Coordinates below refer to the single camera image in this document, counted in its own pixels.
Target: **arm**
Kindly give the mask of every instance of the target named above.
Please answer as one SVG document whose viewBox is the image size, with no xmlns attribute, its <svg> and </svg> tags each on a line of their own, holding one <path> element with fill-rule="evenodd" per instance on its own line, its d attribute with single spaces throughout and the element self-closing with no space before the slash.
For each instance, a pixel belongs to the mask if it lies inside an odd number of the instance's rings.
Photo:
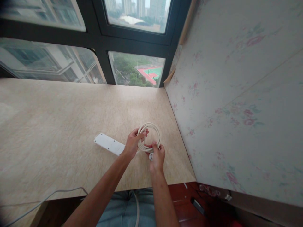
<svg viewBox="0 0 303 227">
<path fill-rule="evenodd" d="M 176 211 L 171 200 L 167 182 L 164 177 L 163 164 L 165 150 L 163 145 L 160 145 L 160 150 L 157 143 L 153 143 L 154 154 L 153 161 L 150 163 L 151 182 L 154 190 L 156 223 L 159 226 L 180 226 L 176 215 Z"/>
<path fill-rule="evenodd" d="M 125 149 L 114 161 L 101 180 L 68 218 L 64 226 L 95 227 L 109 203 L 123 173 L 138 150 L 138 142 L 148 131 L 137 135 L 138 129 L 128 136 Z"/>
</svg>

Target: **glass pane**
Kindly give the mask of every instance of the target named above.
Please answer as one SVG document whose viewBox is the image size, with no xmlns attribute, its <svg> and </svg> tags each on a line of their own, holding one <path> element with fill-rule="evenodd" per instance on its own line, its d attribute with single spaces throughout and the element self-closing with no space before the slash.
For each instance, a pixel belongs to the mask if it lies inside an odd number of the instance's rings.
<svg viewBox="0 0 303 227">
<path fill-rule="evenodd" d="M 85 32 L 76 0 L 7 0 L 1 17 Z"/>
<path fill-rule="evenodd" d="M 109 51 L 117 85 L 159 87 L 165 58 Z"/>
<path fill-rule="evenodd" d="M 106 84 L 89 49 L 0 38 L 0 65 L 17 78 Z"/>
<path fill-rule="evenodd" d="M 110 24 L 165 33 L 170 0 L 105 0 L 105 6 Z"/>
</svg>

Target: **red court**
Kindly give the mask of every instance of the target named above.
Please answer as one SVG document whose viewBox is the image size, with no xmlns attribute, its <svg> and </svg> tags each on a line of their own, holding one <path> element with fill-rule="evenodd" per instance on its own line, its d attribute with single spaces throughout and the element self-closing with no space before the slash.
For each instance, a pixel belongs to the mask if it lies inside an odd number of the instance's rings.
<svg viewBox="0 0 303 227">
<path fill-rule="evenodd" d="M 159 67 L 141 68 L 141 69 L 137 69 L 137 70 L 138 70 L 139 73 L 141 73 L 146 79 L 148 79 L 149 82 L 151 82 L 153 85 L 156 85 L 156 82 L 154 81 L 153 77 L 158 77 L 158 75 L 157 75 L 156 73 L 147 74 L 146 72 L 144 72 L 144 70 L 154 69 L 154 68 L 159 68 Z"/>
</svg>

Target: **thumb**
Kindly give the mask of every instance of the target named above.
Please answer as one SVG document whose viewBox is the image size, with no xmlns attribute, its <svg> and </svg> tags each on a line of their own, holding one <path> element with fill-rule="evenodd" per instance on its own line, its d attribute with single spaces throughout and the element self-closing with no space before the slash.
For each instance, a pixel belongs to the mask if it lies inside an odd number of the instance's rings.
<svg viewBox="0 0 303 227">
<path fill-rule="evenodd" d="M 159 151 L 159 148 L 158 148 L 158 146 L 157 146 L 157 142 L 153 142 L 152 143 L 152 148 L 154 149 L 154 152 L 157 152 L 157 151 Z"/>
<path fill-rule="evenodd" d="M 146 136 L 146 132 L 140 133 L 139 135 L 137 135 L 135 138 L 137 141 L 139 141 L 140 139 L 142 139 L 144 136 Z"/>
</svg>

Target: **power strip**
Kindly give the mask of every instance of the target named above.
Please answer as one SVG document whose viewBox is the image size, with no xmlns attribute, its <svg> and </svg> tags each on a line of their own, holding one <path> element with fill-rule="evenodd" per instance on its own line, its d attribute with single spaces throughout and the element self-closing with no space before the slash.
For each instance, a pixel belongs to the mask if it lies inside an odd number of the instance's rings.
<svg viewBox="0 0 303 227">
<path fill-rule="evenodd" d="M 125 148 L 125 145 L 116 141 L 113 138 L 101 133 L 95 137 L 95 143 L 110 151 L 111 153 L 119 156 Z"/>
</svg>

